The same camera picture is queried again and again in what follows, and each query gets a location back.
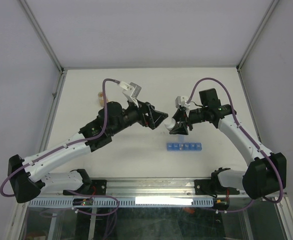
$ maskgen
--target glass panel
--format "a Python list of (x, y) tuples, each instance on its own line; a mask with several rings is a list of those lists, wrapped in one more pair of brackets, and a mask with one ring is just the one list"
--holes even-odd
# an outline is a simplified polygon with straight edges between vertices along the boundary
[[(229, 210), (249, 201), (231, 198)], [(81, 208), (98, 214), (112, 209)], [(247, 211), (227, 214), (192, 207), (125, 207), (109, 217), (91, 217), (71, 209), (29, 207), (25, 219), (23, 240), (285, 239), (275, 206), (265, 201), (256, 201)]]

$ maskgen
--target small object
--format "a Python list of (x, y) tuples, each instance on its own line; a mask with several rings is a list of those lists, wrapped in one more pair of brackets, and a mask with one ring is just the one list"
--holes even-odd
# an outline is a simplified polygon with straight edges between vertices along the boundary
[(196, 151), (201, 151), (202, 150), (202, 144), (201, 144), (201, 142), (196, 142), (195, 143), (195, 150)]
[(190, 143), (189, 142), (185, 142), (184, 143), (184, 150), (185, 151), (190, 151), (191, 149), (190, 149)]
[(172, 142), (167, 142), (166, 143), (166, 150), (173, 151), (173, 143)]
[(104, 107), (105, 102), (104, 102), (104, 100), (103, 100), (103, 92), (100, 91), (100, 92), (97, 94), (97, 97), (98, 97), (98, 101), (99, 101), (99, 103), (100, 103), (100, 106), (101, 106), (101, 107)]
[(183, 211), (189, 214), (194, 214), (196, 212), (193, 208), (190, 208), (190, 207), (184, 207)]
[(173, 118), (167, 118), (166, 120), (163, 121), (164, 126), (166, 127), (166, 129), (168, 129), (169, 131), (171, 131), (175, 125), (176, 125), (176, 120), (174, 120)]
[(168, 151), (201, 151), (202, 144), (200, 142), (167, 142), (166, 150)]
[(177, 142), (174, 142), (173, 143), (173, 151), (179, 151), (179, 150), (180, 150), (179, 144)]

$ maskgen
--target red wire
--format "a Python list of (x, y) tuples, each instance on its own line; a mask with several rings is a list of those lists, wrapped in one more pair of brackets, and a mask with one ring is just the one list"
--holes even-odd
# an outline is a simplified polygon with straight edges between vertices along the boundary
[(229, 200), (229, 196), (230, 196), (230, 191), (229, 191), (229, 189), (227, 188), (227, 189), (226, 189), (226, 198), (224, 199), (224, 201)]
[(95, 194), (96, 194), (96, 191), (97, 191), (97, 189), (96, 189), (96, 187), (95, 187), (95, 186), (92, 186), (92, 189), (94, 190), (94, 192), (92, 193), (92, 195), (95, 195)]

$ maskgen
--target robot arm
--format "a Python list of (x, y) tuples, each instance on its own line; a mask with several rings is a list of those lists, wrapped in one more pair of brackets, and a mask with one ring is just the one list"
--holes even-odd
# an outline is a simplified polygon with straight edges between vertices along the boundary
[(154, 130), (168, 117), (167, 113), (156, 111), (150, 103), (136, 99), (141, 90), (140, 86), (125, 82), (120, 82), (119, 86), (124, 89), (123, 94), (128, 99), (128, 107), (123, 109), (120, 103), (114, 101), (107, 103), (107, 124), (99, 138), (96, 136), (103, 129), (104, 108), (98, 112), (96, 119), (57, 146), (24, 159), (19, 155), (9, 159), (8, 175), (27, 165), (10, 179), (18, 203), (30, 201), (40, 193), (73, 190), (79, 194), (86, 194), (91, 179), (84, 169), (66, 173), (49, 172), (74, 158), (104, 147), (112, 142), (112, 136), (135, 123)]
[(187, 96), (179, 96), (175, 100), (178, 108), (170, 122), (165, 126), (170, 134), (188, 135), (188, 128), (193, 129), (193, 124), (210, 122), (222, 133), (224, 133), (235, 145), (243, 156), (248, 169), (244, 171), (235, 171), (230, 168), (219, 168), (212, 172), (211, 192), (216, 192), (232, 187), (245, 190), (252, 199), (257, 199), (279, 190), (279, 182), (266, 158), (262, 155), (263, 150), (271, 159), (279, 172), (283, 188), (286, 187), (286, 164), (287, 160), (282, 153), (274, 154), (257, 139), (253, 138), (259, 145), (256, 146), (249, 140), (244, 132), (236, 124), (232, 109), (229, 104), (221, 105), (217, 92), (214, 88), (200, 91), (200, 99), (203, 106), (197, 109), (189, 110)]

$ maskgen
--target white bracket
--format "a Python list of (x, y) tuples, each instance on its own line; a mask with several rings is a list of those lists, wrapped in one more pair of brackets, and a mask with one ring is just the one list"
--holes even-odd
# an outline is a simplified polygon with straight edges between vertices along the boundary
[(239, 190), (244, 190), (242, 180), (243, 176), (246, 174), (245, 171), (236, 170), (225, 170), (220, 172), (217, 177), (222, 187), (225, 188), (235, 188)]
[(41, 181), (45, 184), (41, 194), (62, 193), (63, 190), (78, 190), (83, 185), (83, 179), (77, 171), (47, 173)]
[(186, 108), (186, 115), (189, 116), (190, 112), (190, 104), (187, 103), (189, 97), (188, 96), (177, 96), (175, 99), (175, 107), (178, 109), (180, 106)]
[(118, 85), (123, 88), (122, 93), (127, 98), (127, 100), (139, 107), (137, 97), (142, 88), (134, 82), (130, 82), (130, 84), (128, 84), (124, 81), (121, 81)]

